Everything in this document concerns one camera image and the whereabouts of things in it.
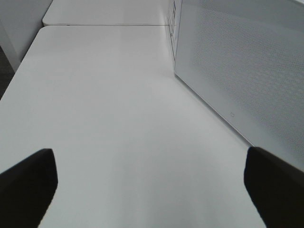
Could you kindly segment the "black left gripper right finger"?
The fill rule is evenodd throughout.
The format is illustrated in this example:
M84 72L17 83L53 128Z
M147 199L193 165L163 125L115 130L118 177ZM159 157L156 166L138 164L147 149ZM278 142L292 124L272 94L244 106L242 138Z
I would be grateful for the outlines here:
M268 228L304 226L304 173L261 147L249 147L244 185Z

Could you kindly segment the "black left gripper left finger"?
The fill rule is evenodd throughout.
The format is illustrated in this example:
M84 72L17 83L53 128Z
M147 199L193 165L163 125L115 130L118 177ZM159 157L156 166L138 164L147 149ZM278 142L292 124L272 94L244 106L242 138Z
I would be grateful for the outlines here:
M41 149L0 175L0 226L37 228L58 186L52 149Z

